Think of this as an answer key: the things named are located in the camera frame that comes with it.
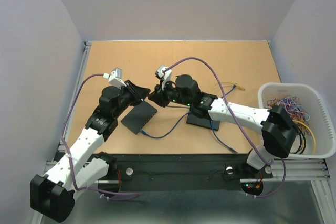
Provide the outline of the black switch with ports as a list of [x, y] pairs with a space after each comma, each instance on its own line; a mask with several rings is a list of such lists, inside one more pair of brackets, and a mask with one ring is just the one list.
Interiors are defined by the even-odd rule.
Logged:
[[148, 121], [157, 113], [157, 109], [143, 101], [135, 106], [122, 120], [121, 123], [133, 134], [137, 135]]

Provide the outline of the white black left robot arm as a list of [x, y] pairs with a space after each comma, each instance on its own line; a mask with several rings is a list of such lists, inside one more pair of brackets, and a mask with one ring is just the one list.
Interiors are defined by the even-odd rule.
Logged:
[[150, 89], [129, 80], [118, 87], [104, 88], [98, 106], [72, 147], [66, 148], [66, 154], [49, 171], [30, 181], [31, 208], [61, 223], [72, 212], [81, 190], [89, 189], [101, 177], [113, 178], [117, 172], [113, 159], [95, 158], [89, 165], [85, 163], [116, 129], [118, 117], [129, 106], [143, 102], [149, 93]]

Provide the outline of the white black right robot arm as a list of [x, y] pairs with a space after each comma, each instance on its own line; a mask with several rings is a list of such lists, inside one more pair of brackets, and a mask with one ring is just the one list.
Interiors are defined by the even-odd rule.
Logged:
[[252, 145], [247, 161], [242, 163], [244, 175], [253, 177], [275, 158], [287, 158], [298, 134], [298, 128], [281, 106], [258, 109], [231, 103], [224, 98], [202, 92], [189, 75], [180, 75], [175, 82], [161, 81], [148, 99], [160, 107], [171, 102], [185, 105], [198, 118], [236, 124], [262, 136], [263, 143]]

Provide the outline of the white plastic basket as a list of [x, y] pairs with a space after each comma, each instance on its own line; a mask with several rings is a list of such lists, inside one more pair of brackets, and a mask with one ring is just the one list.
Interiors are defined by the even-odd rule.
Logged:
[[304, 151], [297, 151], [300, 139], [297, 137], [289, 158], [323, 159], [335, 154], [335, 129], [322, 96], [312, 87], [299, 83], [269, 82], [258, 91], [260, 108], [270, 108], [279, 101], [295, 120], [301, 121], [299, 128], [305, 133], [302, 140]]

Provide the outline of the black flat switch box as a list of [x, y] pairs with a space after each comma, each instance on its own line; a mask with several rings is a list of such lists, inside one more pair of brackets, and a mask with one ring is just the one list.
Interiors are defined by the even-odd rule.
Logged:
[[193, 125], [193, 126], [198, 126], [202, 127], [205, 129], [210, 129], [214, 131], [218, 131], [220, 127], [220, 121], [211, 121], [208, 119], [201, 119], [196, 117], [193, 114], [189, 114], [186, 119], [186, 123]]

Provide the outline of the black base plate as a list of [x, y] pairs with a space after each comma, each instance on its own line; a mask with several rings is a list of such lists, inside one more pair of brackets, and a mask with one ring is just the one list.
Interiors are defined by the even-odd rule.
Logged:
[[245, 154], [92, 154], [112, 162], [99, 178], [103, 188], [122, 191], [241, 190], [244, 181], [272, 178], [247, 165]]

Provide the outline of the aluminium frame rails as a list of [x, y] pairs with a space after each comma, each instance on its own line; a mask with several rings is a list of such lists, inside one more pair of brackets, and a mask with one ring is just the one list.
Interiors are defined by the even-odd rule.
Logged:
[[[259, 88], [269, 82], [279, 83], [269, 45], [265, 41], [94, 41], [87, 59], [84, 81], [62, 129], [61, 140], [65, 149], [72, 147], [81, 134], [88, 118], [99, 104], [102, 90], [111, 86], [103, 77], [104, 73], [120, 68], [124, 82], [130, 80], [139, 87], [150, 89], [152, 93], [154, 87], [160, 84], [155, 76], [160, 65], [172, 70], [170, 81], [175, 82], [180, 75], [189, 75], [198, 83], [202, 92], [224, 98], [228, 102], [258, 109], [277, 106], [260, 108], [258, 105]], [[229, 122], [220, 121], [218, 131], [187, 124], [187, 116], [192, 113], [185, 105], [171, 102], [162, 108], [148, 97], [144, 101], [155, 107], [157, 113], [142, 130], [135, 135], [121, 123], [134, 108], [130, 106], [118, 117], [118, 125], [109, 138], [93, 154], [247, 156], [252, 145], [262, 144], [260, 134], [250, 129], [241, 130], [236, 124]], [[290, 118], [298, 128], [296, 139], [299, 137], [300, 144], [297, 151], [304, 151], [301, 147], [306, 146], [302, 141], [305, 136], [298, 126], [303, 123], [294, 117]], [[326, 166], [322, 164], [322, 160], [294, 159], [289, 156], [275, 158], [270, 165], [262, 168], [266, 172], [272, 172], [272, 178], [259, 178], [255, 183], [244, 181], [241, 190], [248, 198], [261, 199], [269, 196], [265, 191], [265, 182], [271, 180], [284, 182], [327, 178]], [[97, 179], [89, 189], [79, 192], [76, 201], [87, 191], [95, 191], [100, 197], [112, 201], [138, 199], [143, 193], [122, 191], [120, 188], [106, 189], [99, 186]]]

